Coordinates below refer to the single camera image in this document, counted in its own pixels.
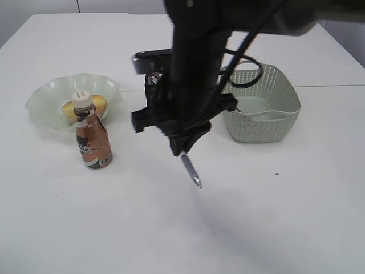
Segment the bottle label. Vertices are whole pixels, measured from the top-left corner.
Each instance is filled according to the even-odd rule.
[[[85,166],[92,169],[103,168],[112,160],[108,134],[95,111],[77,115],[76,140]]]

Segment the plastic basket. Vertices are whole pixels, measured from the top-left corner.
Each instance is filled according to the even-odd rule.
[[[243,143],[268,143],[283,139],[301,110],[298,95],[284,74],[271,65],[262,65],[261,79],[252,87],[235,88],[228,83],[223,93],[238,100],[235,111],[223,112],[225,124],[233,139]],[[258,70],[236,70],[234,83],[252,81]]]

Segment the brown bottle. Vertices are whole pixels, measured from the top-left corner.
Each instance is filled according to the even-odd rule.
[[[112,150],[108,133],[96,116],[90,93],[75,92],[72,102],[77,116],[76,140],[85,165],[92,169],[106,167],[113,158]]]

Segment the white wall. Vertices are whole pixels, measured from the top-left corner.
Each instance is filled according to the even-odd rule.
[[[365,67],[365,24],[329,21],[326,30]]]
[[[78,13],[76,0],[0,0],[0,47],[36,13]]]
[[[163,14],[163,0],[79,0],[82,13]]]

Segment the bottle cap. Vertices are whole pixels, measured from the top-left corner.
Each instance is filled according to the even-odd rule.
[[[72,95],[72,102],[75,108],[86,108],[92,105],[92,98],[88,91],[77,91]]]

